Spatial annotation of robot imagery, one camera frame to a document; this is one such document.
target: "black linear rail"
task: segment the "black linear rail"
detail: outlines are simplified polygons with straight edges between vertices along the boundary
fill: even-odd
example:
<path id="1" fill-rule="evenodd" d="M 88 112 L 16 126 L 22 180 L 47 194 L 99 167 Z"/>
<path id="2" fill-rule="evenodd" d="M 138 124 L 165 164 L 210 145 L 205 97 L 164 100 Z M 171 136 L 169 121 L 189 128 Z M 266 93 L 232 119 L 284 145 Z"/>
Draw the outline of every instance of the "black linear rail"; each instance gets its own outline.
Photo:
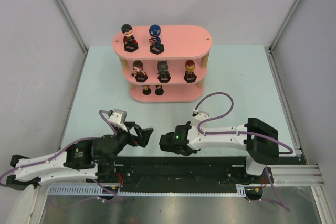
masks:
<path id="1" fill-rule="evenodd" d="M 246 157 L 117 157 L 116 164 L 123 166 L 116 170 L 124 180 L 122 191 L 235 193 L 236 184 L 261 183 L 261 177 L 246 176 L 245 160 Z M 305 161 L 282 157 L 279 164 L 297 165 Z"/>

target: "captain america figure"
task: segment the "captain america figure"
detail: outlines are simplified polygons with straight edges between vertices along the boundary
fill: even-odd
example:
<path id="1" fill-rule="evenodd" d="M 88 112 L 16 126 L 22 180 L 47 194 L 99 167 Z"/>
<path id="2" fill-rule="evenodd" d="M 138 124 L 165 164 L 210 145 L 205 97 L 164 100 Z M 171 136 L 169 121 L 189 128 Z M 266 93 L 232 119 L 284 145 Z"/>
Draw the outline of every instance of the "captain america figure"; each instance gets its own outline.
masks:
<path id="1" fill-rule="evenodd" d="M 149 28 L 149 34 L 151 35 L 151 38 L 148 40 L 150 45 L 151 52 L 153 54 L 160 54 L 164 51 L 164 46 L 161 44 L 161 39 L 159 38 L 159 35 L 161 33 L 161 28 L 159 25 L 151 25 Z"/>

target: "light blue table surface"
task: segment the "light blue table surface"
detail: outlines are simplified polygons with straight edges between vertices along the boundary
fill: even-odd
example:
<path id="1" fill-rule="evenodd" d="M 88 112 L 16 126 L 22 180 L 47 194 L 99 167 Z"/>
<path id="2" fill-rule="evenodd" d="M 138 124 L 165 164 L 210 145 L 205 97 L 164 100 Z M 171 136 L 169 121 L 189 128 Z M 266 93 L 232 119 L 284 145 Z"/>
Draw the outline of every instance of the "light blue table surface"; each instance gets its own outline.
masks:
<path id="1" fill-rule="evenodd" d="M 259 118 L 279 131 L 279 140 L 293 148 L 276 86 L 262 45 L 214 45 L 210 51 L 204 95 L 212 92 L 230 94 L 235 105 L 227 117 L 208 126 L 230 127 L 247 123 L 248 117 Z M 112 134 L 98 111 L 115 108 L 127 111 L 127 121 L 136 121 L 154 132 L 146 148 L 127 146 L 119 156 L 177 156 L 162 152 L 160 136 L 174 131 L 191 119 L 193 103 L 138 103 L 129 93 L 121 73 L 121 64 L 112 47 L 90 47 L 79 82 L 76 98 L 66 127 L 62 147 L 88 136 Z M 218 95 L 200 107 L 210 117 L 226 112 L 228 98 Z M 246 156 L 232 148 L 207 148 L 193 156 Z"/>

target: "black cable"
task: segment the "black cable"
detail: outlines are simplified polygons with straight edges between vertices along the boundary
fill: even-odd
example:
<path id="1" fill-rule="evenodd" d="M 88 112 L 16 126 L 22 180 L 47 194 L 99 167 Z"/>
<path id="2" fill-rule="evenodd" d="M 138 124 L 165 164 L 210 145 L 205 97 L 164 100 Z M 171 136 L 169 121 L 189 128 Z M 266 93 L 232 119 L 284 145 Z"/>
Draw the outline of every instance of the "black cable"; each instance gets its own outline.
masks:
<path id="1" fill-rule="evenodd" d="M 236 180 L 235 178 L 232 178 L 232 177 L 228 177 L 228 178 L 230 178 L 230 179 L 232 179 L 233 181 L 237 182 L 238 184 L 241 184 L 241 185 L 244 185 L 244 186 L 248 186 L 248 185 L 251 184 L 251 182 L 249 182 L 249 183 L 242 183 L 242 182 L 240 182 L 240 181 L 238 181 L 238 180 Z"/>

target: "action figure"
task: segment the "action figure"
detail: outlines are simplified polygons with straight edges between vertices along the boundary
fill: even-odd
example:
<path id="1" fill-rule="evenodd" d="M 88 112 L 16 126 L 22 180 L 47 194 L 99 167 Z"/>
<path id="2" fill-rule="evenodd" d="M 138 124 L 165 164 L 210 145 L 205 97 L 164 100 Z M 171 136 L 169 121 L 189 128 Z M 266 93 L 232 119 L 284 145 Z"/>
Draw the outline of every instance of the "action figure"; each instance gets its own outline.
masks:
<path id="1" fill-rule="evenodd" d="M 152 93 L 152 90 L 149 88 L 149 85 L 144 85 L 144 86 L 143 86 L 142 93 L 143 93 L 144 95 L 149 95 L 150 93 Z"/>
<path id="2" fill-rule="evenodd" d="M 155 94 L 156 95 L 163 95 L 163 89 L 162 89 L 162 85 L 155 85 L 156 90 L 155 90 Z"/>
<path id="3" fill-rule="evenodd" d="M 148 79 L 147 74 L 143 71 L 143 63 L 140 60 L 133 62 L 133 70 L 135 73 L 132 73 L 131 76 L 135 77 L 137 82 L 145 82 Z"/>
<path id="4" fill-rule="evenodd" d="M 185 75 L 184 75 L 184 80 L 187 83 L 193 83 L 196 81 L 197 76 L 194 74 L 195 70 L 195 62 L 193 60 L 187 60 L 185 63 Z"/>
<path id="5" fill-rule="evenodd" d="M 121 32 L 124 34 L 124 49 L 126 52 L 134 52 L 136 51 L 139 46 L 138 42 L 135 40 L 135 37 L 133 36 L 133 28 L 129 24 L 124 24 L 121 27 Z"/>
<path id="6" fill-rule="evenodd" d="M 158 80 L 161 83 L 168 83 L 171 79 L 170 74 L 168 72 L 168 63 L 166 60 L 158 61 L 157 63 L 158 70 Z"/>
<path id="7" fill-rule="evenodd" d="M 151 25 L 149 28 L 149 34 L 151 35 L 151 39 L 149 39 L 149 43 L 151 44 L 150 49 L 153 54 L 160 54 L 164 51 L 164 46 L 161 44 L 161 39 L 159 35 L 161 33 L 161 28 L 159 25 Z"/>

